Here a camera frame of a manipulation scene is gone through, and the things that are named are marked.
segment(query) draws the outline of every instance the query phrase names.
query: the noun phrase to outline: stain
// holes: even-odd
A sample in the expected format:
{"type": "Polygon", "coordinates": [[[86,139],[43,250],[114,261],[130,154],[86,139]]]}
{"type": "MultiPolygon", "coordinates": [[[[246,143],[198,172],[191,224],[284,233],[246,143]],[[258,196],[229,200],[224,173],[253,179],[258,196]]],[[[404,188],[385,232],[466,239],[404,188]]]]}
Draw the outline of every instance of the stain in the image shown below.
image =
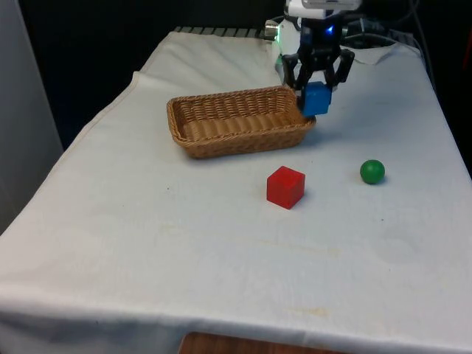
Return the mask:
{"type": "Polygon", "coordinates": [[[163,223],[159,226],[159,231],[164,235],[174,235],[178,234],[179,228],[171,223],[163,223]]]}
{"type": "Polygon", "coordinates": [[[394,226],[375,238],[372,248],[384,262],[404,264],[417,262],[422,245],[417,235],[405,226],[394,226]]]}
{"type": "Polygon", "coordinates": [[[303,313],[305,315],[327,318],[329,312],[326,308],[292,308],[293,312],[303,313]]]}
{"type": "Polygon", "coordinates": [[[314,254],[327,254],[328,256],[331,257],[339,257],[341,254],[340,249],[335,249],[332,247],[327,247],[327,248],[315,248],[315,247],[306,247],[306,246],[300,246],[300,245],[292,245],[290,243],[281,243],[281,242],[275,242],[275,241],[267,241],[267,240],[254,240],[258,243],[262,243],[263,245],[266,246],[273,246],[273,247],[280,247],[283,249],[290,249],[293,251],[303,251],[303,252],[310,252],[314,254]]]}

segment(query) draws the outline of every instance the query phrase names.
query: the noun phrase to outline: green ball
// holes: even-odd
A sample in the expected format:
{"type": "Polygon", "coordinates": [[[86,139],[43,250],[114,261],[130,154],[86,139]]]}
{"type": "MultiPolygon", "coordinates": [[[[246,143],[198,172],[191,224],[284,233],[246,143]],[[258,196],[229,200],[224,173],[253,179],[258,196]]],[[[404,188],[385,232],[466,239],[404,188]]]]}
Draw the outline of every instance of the green ball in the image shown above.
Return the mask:
{"type": "Polygon", "coordinates": [[[365,161],[361,166],[361,177],[367,184],[377,184],[385,177],[385,167],[377,160],[365,161]]]}

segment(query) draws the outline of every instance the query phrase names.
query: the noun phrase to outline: cable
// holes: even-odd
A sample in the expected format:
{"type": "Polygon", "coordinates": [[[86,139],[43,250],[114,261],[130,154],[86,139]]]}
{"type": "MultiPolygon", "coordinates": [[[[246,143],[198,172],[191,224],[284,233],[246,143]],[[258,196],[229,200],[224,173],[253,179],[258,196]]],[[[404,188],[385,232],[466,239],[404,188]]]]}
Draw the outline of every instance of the cable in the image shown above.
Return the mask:
{"type": "MultiPolygon", "coordinates": [[[[386,37],[384,35],[376,35],[375,33],[359,33],[358,35],[350,35],[348,37],[345,37],[344,40],[345,41],[348,41],[350,39],[356,39],[356,38],[368,38],[368,37],[371,37],[371,38],[378,38],[378,39],[384,39],[384,40],[387,40],[387,41],[391,41],[392,43],[397,43],[397,44],[400,44],[401,46],[404,46],[408,49],[410,49],[411,51],[413,51],[415,54],[418,54],[417,52],[415,52],[414,48],[412,46],[409,46],[408,44],[405,44],[405,43],[402,43],[400,41],[396,41],[395,39],[393,38],[390,38],[390,37],[386,37]]],[[[416,40],[416,38],[413,38],[411,37],[411,39],[414,41],[414,43],[417,45],[417,49],[420,51],[420,56],[421,56],[421,59],[423,61],[423,63],[425,64],[425,67],[426,67],[426,63],[424,61],[424,54],[423,54],[423,51],[421,49],[421,45],[420,43],[416,40]]]]}
{"type": "Polygon", "coordinates": [[[433,65],[431,62],[431,57],[429,56],[428,44],[426,43],[426,36],[423,31],[423,26],[421,26],[420,17],[418,17],[418,13],[416,11],[416,8],[414,7],[413,0],[409,0],[409,3],[410,7],[412,8],[414,22],[416,23],[418,32],[420,33],[421,41],[423,42],[423,55],[426,59],[426,70],[429,74],[429,80],[431,81],[431,85],[433,86],[434,92],[436,92],[436,82],[434,80],[433,65]]]}

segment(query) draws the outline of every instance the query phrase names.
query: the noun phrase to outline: blue cube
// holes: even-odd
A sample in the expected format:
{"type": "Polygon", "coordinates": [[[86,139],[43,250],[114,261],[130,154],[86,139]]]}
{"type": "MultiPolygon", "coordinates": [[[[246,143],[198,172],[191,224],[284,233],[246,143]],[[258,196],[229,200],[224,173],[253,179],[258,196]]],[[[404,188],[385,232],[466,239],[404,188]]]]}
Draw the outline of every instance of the blue cube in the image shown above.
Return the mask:
{"type": "Polygon", "coordinates": [[[305,89],[305,117],[326,114],[331,104],[332,91],[321,81],[308,83],[305,89]]]}

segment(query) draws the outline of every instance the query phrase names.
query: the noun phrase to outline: red block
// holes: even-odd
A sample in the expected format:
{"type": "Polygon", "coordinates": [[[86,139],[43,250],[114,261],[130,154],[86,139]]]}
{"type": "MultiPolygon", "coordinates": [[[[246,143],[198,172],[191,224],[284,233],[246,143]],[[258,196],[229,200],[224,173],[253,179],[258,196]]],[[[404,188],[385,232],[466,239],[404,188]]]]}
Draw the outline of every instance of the red block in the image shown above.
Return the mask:
{"type": "Polygon", "coordinates": [[[267,200],[286,209],[302,199],[305,193],[305,175],[282,166],[267,178],[267,200]]]}

